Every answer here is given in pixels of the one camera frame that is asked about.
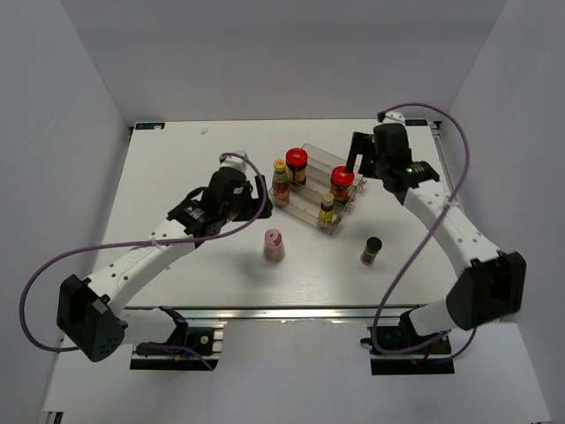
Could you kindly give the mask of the red lid chili jar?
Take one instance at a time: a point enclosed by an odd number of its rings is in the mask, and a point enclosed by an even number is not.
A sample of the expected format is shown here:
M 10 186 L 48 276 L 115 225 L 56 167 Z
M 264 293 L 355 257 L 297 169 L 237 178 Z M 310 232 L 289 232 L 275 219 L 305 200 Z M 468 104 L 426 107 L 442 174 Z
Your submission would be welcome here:
M 330 174 L 330 192 L 336 202 L 346 203 L 350 198 L 350 187 L 355 174 L 348 172 L 345 165 L 335 167 Z

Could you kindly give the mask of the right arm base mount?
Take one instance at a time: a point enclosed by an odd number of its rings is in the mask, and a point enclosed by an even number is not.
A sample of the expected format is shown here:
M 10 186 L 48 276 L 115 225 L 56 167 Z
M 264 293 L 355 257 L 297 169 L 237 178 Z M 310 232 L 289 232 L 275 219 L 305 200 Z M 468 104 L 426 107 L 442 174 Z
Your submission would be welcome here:
M 433 344 L 415 349 L 416 346 L 433 340 L 434 334 L 419 336 L 409 322 L 409 311 L 399 316 L 396 324 L 377 327 L 376 340 L 383 353 L 373 344 L 372 328 L 369 336 L 360 339 L 370 355 L 371 373 L 375 376 L 402 375 L 452 375 L 455 372 L 449 338 L 444 334 Z

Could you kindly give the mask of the small yellow label bottle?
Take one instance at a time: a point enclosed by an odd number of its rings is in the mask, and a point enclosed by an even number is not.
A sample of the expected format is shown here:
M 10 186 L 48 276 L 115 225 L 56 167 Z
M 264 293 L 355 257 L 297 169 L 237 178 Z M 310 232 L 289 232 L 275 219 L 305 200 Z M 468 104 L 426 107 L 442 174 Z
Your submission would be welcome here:
M 318 225 L 327 228 L 332 225 L 335 208 L 335 197 L 331 192 L 325 193 L 322 197 L 318 214 Z

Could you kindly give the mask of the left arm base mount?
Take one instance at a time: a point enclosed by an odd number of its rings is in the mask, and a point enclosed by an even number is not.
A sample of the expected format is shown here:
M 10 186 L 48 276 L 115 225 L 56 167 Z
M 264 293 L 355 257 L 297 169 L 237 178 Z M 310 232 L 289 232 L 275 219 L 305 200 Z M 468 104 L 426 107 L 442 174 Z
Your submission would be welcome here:
M 222 352 L 224 323 L 187 318 L 171 307 L 159 307 L 164 324 L 159 337 L 142 339 L 135 344 L 131 370 L 143 371 L 214 371 Z

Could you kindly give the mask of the red lid dark sauce jar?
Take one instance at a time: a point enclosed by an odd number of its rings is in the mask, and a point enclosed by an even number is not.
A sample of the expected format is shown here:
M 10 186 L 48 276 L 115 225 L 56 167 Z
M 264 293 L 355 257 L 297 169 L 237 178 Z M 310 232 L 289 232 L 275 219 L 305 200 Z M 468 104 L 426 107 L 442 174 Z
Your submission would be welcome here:
M 308 154 L 302 148 L 291 148 L 285 156 L 289 179 L 297 184 L 304 185 L 306 181 L 306 167 Z

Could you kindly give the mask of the yellow cap sauce bottle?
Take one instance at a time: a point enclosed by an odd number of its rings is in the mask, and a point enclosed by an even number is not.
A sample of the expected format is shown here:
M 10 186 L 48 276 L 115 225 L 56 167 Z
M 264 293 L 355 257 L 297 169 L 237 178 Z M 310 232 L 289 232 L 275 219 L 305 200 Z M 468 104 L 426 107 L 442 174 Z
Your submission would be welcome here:
M 274 161 L 274 172 L 272 177 L 272 190 L 274 204 L 283 207 L 290 201 L 290 181 L 287 173 L 286 162 L 283 159 Z

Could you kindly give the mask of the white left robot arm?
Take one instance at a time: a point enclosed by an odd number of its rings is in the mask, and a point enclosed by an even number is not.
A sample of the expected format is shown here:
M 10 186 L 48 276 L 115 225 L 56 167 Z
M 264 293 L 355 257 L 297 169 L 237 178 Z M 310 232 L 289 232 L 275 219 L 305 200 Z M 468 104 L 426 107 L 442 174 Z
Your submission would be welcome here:
M 223 227 L 244 229 L 271 216 L 263 175 L 250 182 L 256 166 L 243 151 L 221 154 L 208 185 L 189 192 L 148 238 L 125 242 L 127 253 L 84 278 L 72 275 L 60 285 L 56 324 L 92 362 L 107 359 L 132 336 L 123 311 L 149 282 L 204 243 L 231 236 Z

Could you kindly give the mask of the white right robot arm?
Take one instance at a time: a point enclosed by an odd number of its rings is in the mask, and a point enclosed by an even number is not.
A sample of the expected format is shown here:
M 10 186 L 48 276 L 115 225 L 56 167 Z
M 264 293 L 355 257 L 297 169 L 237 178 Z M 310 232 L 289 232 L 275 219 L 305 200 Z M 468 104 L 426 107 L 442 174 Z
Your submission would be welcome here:
M 447 255 L 457 280 L 444 299 L 402 315 L 400 345 L 419 352 L 431 336 L 470 330 L 517 313 L 522 306 L 526 261 L 486 238 L 451 199 L 439 173 L 412 158 L 401 123 L 379 124 L 352 135 L 346 169 L 378 179 L 427 228 Z

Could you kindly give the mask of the pink cap spice shaker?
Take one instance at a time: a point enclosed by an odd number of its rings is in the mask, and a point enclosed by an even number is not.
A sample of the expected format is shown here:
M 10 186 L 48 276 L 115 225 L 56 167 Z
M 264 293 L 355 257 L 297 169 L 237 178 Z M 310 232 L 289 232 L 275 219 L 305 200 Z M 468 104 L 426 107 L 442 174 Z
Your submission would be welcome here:
M 263 255 L 267 261 L 279 262 L 284 258 L 283 235 L 277 229 L 269 229 L 264 234 Z

